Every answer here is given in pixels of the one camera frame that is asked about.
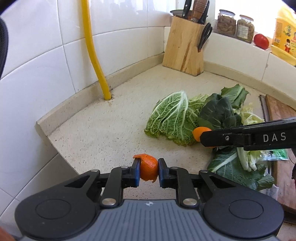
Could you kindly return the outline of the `person's left hand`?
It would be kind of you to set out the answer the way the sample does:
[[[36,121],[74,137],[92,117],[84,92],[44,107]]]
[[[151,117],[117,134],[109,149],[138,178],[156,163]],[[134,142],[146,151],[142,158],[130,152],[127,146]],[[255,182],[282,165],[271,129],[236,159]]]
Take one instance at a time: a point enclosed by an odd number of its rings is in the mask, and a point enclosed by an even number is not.
[[[0,241],[15,241],[15,239],[0,227]]]

